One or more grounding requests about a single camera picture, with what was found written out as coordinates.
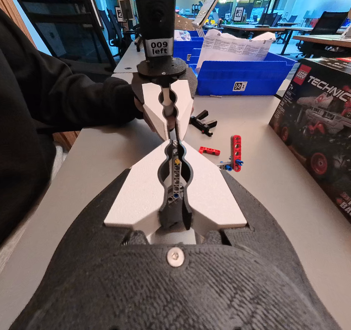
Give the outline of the white printed paper sheet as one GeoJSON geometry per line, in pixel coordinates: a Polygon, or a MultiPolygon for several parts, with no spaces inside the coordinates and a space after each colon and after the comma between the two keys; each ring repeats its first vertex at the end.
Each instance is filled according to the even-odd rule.
{"type": "Polygon", "coordinates": [[[215,29],[209,30],[201,47],[196,68],[204,61],[263,61],[275,41],[275,34],[266,32],[249,40],[215,29]]]}

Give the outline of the red and grey lego assembly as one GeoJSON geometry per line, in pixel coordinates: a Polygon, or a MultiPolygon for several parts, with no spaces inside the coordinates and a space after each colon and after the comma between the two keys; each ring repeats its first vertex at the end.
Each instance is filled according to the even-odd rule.
{"type": "Polygon", "coordinates": [[[231,156],[227,162],[220,162],[217,167],[222,170],[240,172],[244,162],[242,161],[242,139],[240,135],[231,136],[231,156]]]}

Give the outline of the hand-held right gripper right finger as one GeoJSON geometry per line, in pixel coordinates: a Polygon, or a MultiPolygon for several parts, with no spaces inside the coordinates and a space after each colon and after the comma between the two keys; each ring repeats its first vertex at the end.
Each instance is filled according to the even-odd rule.
{"type": "Polygon", "coordinates": [[[213,162],[185,141],[179,141],[182,161],[182,220],[186,230],[205,236],[209,231],[241,228],[247,225],[224,174],[213,162]]]}

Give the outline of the black mesh chair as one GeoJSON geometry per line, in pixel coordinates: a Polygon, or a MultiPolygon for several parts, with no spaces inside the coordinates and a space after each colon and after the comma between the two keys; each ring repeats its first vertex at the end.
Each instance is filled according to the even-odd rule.
{"type": "Polygon", "coordinates": [[[102,33],[91,0],[17,0],[56,59],[72,73],[94,82],[111,77],[116,62],[102,33]]]}

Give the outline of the person's left forearm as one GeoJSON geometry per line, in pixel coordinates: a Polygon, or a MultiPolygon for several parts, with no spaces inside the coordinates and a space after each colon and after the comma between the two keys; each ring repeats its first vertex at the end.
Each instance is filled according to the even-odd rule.
{"type": "Polygon", "coordinates": [[[141,120],[135,93],[125,80],[108,77],[93,82],[84,74],[73,74],[64,62],[38,52],[40,90],[33,119],[68,131],[84,127],[123,125],[141,120]]]}

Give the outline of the person's black jacket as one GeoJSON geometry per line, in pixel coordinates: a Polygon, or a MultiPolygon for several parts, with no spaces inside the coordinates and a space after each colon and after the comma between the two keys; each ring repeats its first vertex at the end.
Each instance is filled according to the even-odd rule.
{"type": "Polygon", "coordinates": [[[55,146],[40,139],[15,73],[5,56],[16,38],[26,36],[1,10],[0,80],[0,241],[10,236],[46,189],[55,146]]]}

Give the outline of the wooden office desk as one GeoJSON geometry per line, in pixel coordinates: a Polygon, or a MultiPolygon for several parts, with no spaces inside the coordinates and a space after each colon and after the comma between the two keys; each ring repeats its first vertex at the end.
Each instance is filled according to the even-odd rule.
{"type": "Polygon", "coordinates": [[[351,57],[350,39],[341,35],[296,35],[293,39],[302,41],[305,47],[305,58],[311,57],[351,57]]]}
{"type": "Polygon", "coordinates": [[[292,37],[294,31],[300,31],[301,27],[297,27],[295,23],[278,23],[278,26],[269,25],[250,25],[250,24],[232,24],[224,25],[222,24],[224,33],[231,33],[238,37],[243,37],[248,33],[253,33],[253,37],[258,36],[261,33],[271,32],[271,33],[287,33],[287,37],[283,44],[283,49],[280,53],[282,56],[288,56],[286,54],[286,48],[292,37]]]}

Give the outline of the lego set box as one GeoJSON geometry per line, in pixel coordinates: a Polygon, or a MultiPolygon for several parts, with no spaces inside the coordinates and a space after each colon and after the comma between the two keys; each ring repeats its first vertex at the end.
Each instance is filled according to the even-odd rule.
{"type": "Polygon", "coordinates": [[[350,222],[351,58],[302,59],[269,125],[350,222]]]}

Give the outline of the tilted board on stand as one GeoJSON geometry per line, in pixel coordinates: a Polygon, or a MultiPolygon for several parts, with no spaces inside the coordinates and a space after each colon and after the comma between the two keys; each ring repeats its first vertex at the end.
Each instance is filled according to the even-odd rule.
{"type": "Polygon", "coordinates": [[[213,11],[213,8],[216,6],[218,0],[205,0],[203,6],[198,12],[196,18],[192,22],[194,29],[200,29],[205,24],[205,21],[209,17],[210,13],[213,11]]]}

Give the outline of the large blue plastic bin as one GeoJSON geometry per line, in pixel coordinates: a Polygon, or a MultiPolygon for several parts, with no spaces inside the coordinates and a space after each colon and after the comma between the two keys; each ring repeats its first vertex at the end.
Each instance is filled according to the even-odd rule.
{"type": "Polygon", "coordinates": [[[200,96],[275,95],[296,60],[268,53],[263,61],[204,61],[197,75],[200,96]]]}

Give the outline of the grey lego beam assembly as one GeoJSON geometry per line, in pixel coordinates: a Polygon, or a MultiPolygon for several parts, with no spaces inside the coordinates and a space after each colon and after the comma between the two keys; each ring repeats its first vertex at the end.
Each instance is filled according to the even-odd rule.
{"type": "Polygon", "coordinates": [[[164,201],[158,212],[160,226],[165,231],[189,230],[192,212],[187,199],[190,167],[185,162],[185,148],[177,140],[170,140],[165,148],[165,161],[158,170],[164,188],[164,201]]]}

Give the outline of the white fuzzy cloth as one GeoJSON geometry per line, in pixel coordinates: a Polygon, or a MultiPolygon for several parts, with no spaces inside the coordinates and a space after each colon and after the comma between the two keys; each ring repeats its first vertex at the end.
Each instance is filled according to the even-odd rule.
{"type": "Polygon", "coordinates": [[[52,170],[51,170],[51,177],[50,180],[52,181],[55,176],[57,175],[59,169],[61,168],[64,160],[66,159],[67,155],[68,155],[68,151],[63,148],[62,145],[60,145],[58,142],[54,142],[55,145],[55,157],[54,157],[54,161],[53,161],[53,165],[52,165],[52,170]]]}

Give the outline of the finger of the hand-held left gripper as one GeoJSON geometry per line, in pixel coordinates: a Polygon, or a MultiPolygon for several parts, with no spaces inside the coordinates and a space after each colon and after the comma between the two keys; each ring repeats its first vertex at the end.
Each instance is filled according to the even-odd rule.
{"type": "Polygon", "coordinates": [[[153,129],[163,141],[169,140],[169,130],[166,117],[164,116],[164,106],[160,102],[162,88],[154,83],[142,84],[143,110],[153,129]]]}
{"type": "Polygon", "coordinates": [[[193,109],[193,98],[191,96],[187,80],[177,80],[170,85],[170,90],[176,96],[174,108],[176,110],[175,131],[178,140],[183,140],[190,122],[193,109]]]}

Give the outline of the black office chair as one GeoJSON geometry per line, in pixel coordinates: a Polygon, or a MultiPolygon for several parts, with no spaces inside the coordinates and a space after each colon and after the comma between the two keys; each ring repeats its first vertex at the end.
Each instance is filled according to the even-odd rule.
{"type": "Polygon", "coordinates": [[[99,14],[104,25],[104,31],[107,34],[106,41],[110,51],[113,53],[113,48],[117,49],[117,53],[112,57],[121,59],[132,43],[131,35],[126,32],[122,33],[115,18],[112,17],[113,21],[111,22],[104,10],[99,10],[99,14]]]}
{"type": "MultiPolygon", "coordinates": [[[[310,35],[331,35],[336,34],[348,16],[348,12],[323,12],[310,35]]],[[[301,57],[310,57],[314,50],[314,44],[300,41],[297,44],[301,57]]]]}

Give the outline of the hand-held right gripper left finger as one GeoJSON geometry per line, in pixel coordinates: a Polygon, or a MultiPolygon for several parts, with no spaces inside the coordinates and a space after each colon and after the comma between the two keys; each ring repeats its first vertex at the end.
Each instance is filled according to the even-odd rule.
{"type": "Polygon", "coordinates": [[[161,226],[159,210],[164,203],[165,188],[158,170],[166,161],[167,140],[135,163],[122,184],[104,224],[107,227],[142,231],[148,237],[161,226]]]}

